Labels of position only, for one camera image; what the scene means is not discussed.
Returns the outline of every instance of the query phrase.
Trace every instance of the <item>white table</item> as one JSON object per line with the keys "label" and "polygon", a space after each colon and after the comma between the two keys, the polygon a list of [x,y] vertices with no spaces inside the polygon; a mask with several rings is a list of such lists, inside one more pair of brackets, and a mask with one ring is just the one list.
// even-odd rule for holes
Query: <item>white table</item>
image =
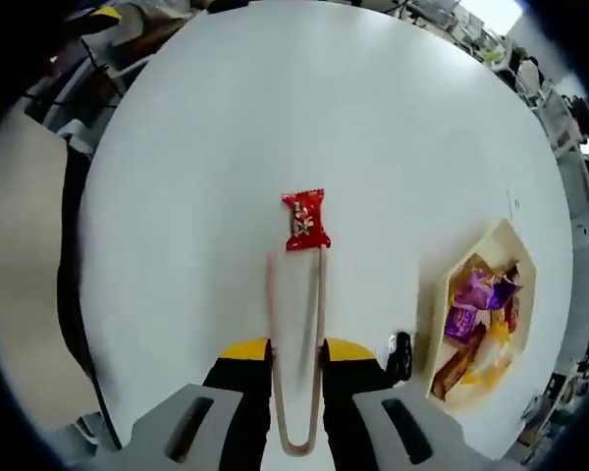
{"label": "white table", "polygon": [[[280,195],[317,187],[333,240],[327,335],[378,354],[395,329],[427,332],[432,286],[489,224],[512,220],[538,269],[526,352],[459,418],[470,445],[501,456],[548,381],[569,305],[571,234],[550,145],[523,102],[451,44],[324,2],[197,17],[102,138],[80,218],[81,306],[123,442],[148,409],[201,383],[219,351],[266,334],[265,257],[289,235]],[[280,272],[296,438],[312,255]],[[276,429],[264,469],[331,469],[324,434],[294,459]]]}

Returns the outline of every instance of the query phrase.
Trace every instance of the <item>purple candy wrapper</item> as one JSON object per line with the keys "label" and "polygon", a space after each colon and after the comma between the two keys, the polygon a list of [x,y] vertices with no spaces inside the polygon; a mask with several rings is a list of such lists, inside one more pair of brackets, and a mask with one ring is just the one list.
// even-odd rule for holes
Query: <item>purple candy wrapper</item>
{"label": "purple candy wrapper", "polygon": [[445,335],[450,339],[467,344],[477,314],[476,309],[463,309],[452,306],[445,322]]}
{"label": "purple candy wrapper", "polygon": [[471,272],[462,289],[454,296],[453,305],[462,309],[486,309],[493,297],[493,277]]}
{"label": "purple candy wrapper", "polygon": [[520,287],[502,277],[493,285],[493,295],[487,303],[487,309],[503,309]]}

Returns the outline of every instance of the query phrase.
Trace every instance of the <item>person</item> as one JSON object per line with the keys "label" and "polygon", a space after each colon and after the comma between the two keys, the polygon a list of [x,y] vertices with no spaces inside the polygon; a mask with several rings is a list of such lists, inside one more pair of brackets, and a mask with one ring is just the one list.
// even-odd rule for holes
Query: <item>person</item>
{"label": "person", "polygon": [[509,67],[501,71],[497,71],[496,75],[506,84],[512,91],[515,91],[516,74],[521,64],[521,52],[518,48],[512,48],[510,52]]}
{"label": "person", "polygon": [[221,13],[247,6],[249,0],[190,0],[192,8],[207,10],[208,13]]}
{"label": "person", "polygon": [[517,71],[515,88],[526,98],[537,96],[541,85],[545,81],[543,74],[539,71],[539,61],[535,57],[528,57],[521,61]]}

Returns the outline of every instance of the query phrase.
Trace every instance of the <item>tweezers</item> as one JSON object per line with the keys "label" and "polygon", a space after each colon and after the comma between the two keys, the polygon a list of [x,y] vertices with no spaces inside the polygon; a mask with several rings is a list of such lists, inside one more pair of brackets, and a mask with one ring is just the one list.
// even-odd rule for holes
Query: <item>tweezers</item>
{"label": "tweezers", "polygon": [[266,299],[268,310],[268,332],[271,340],[273,355],[273,388],[275,390],[275,408],[277,410],[277,424],[282,448],[290,456],[306,456],[314,450],[316,430],[318,426],[318,409],[321,395],[321,367],[319,364],[320,349],[325,338],[325,278],[327,254],[323,248],[318,251],[318,293],[316,306],[316,344],[314,346],[314,378],[312,380],[312,407],[310,411],[310,426],[307,441],[302,445],[293,444],[288,438],[286,414],[284,411],[284,391],[279,365],[279,336],[277,334],[277,314],[275,309],[275,254],[268,256],[266,276]]}

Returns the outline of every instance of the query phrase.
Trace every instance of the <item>candy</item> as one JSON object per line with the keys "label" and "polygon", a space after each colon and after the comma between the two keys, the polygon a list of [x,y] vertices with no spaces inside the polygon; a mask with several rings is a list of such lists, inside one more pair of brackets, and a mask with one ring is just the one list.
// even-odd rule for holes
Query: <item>candy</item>
{"label": "candy", "polygon": [[493,297],[493,277],[476,270],[455,294],[453,305],[462,309],[486,309],[489,299]]}
{"label": "candy", "polygon": [[445,322],[445,336],[466,345],[471,337],[477,313],[475,308],[463,309],[452,306]]}
{"label": "candy", "polygon": [[519,298],[514,295],[508,304],[504,307],[504,320],[509,324],[509,332],[512,334],[517,330],[517,320],[519,319]]}
{"label": "candy", "polygon": [[520,287],[502,277],[493,285],[493,295],[487,303],[487,309],[502,309]]}
{"label": "candy", "polygon": [[462,378],[464,384],[493,386],[511,362],[508,346],[509,326],[506,322],[492,324],[480,342],[473,362]]}
{"label": "candy", "polygon": [[291,237],[286,242],[286,250],[303,250],[323,245],[329,247],[332,244],[321,223],[321,203],[324,196],[323,189],[282,195],[282,200],[293,212]]}
{"label": "candy", "polygon": [[484,324],[478,324],[469,338],[466,348],[457,351],[450,360],[443,365],[432,383],[432,394],[440,400],[445,400],[445,396],[454,385],[460,381],[462,375],[467,371],[469,365],[475,359],[480,342],[484,339],[487,329]]}

